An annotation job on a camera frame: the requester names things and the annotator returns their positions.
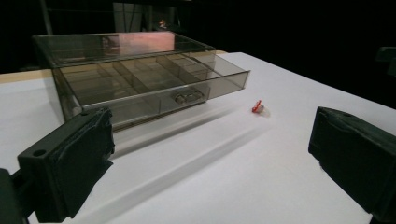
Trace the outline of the smoky clear plastic drawer case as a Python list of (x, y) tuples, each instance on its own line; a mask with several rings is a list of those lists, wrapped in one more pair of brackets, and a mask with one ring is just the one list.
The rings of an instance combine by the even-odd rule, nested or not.
[(36, 35), (35, 52), (46, 68), (106, 63), (215, 48), (169, 31), (85, 35)]

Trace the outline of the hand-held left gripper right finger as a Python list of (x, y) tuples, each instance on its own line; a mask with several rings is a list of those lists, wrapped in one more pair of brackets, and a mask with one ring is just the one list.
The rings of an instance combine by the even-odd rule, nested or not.
[(396, 136), (320, 106), (308, 152), (374, 223), (396, 223)]

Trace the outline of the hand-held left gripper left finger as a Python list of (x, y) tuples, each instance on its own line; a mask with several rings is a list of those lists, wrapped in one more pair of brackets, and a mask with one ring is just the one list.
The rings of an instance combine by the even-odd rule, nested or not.
[(112, 165), (111, 117), (108, 108), (82, 112), (18, 156), (22, 176), (34, 186), (39, 222), (73, 218)]

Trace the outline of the small red and white clip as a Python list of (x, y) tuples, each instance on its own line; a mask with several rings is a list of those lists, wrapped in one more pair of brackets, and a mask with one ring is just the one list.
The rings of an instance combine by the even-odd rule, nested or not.
[(262, 104), (262, 101), (261, 101), (261, 100), (259, 100), (259, 101), (251, 108), (251, 111), (252, 111), (253, 113), (256, 113), (256, 114), (262, 113), (263, 110), (264, 110), (264, 105)]

